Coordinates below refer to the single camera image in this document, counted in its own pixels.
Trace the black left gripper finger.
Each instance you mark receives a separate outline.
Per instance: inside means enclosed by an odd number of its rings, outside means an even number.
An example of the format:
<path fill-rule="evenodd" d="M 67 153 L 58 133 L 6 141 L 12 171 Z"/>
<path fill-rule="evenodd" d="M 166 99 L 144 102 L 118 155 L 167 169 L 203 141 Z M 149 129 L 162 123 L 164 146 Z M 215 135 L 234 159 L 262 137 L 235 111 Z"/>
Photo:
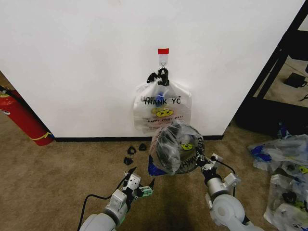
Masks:
<path fill-rule="evenodd" d="M 154 182 L 155 179 L 153 179 L 149 186 L 139 186 L 138 187 L 138 197 L 147 197 L 151 196 L 154 191 Z"/>
<path fill-rule="evenodd" d="M 133 174 L 133 172 L 136 170 L 137 167 L 133 167 L 131 168 L 128 172 L 124 173 L 124 181 L 123 181 L 123 186 L 126 187 L 128 184 L 128 180 L 130 178 L 130 176 Z"/>

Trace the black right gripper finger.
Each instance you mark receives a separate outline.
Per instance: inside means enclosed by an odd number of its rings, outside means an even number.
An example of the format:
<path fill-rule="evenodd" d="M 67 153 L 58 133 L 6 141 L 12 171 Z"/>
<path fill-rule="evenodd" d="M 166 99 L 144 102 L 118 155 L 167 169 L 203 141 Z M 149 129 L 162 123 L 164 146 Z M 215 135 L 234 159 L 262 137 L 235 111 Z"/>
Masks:
<path fill-rule="evenodd" d="M 195 152 L 196 152 L 196 165 L 199 167 L 203 167 L 205 165 L 205 159 L 204 159 L 202 150 L 199 148 L 196 148 Z"/>
<path fill-rule="evenodd" d="M 205 158 L 204 168 L 216 168 L 217 159 L 215 156 L 211 156 L 210 158 Z"/>

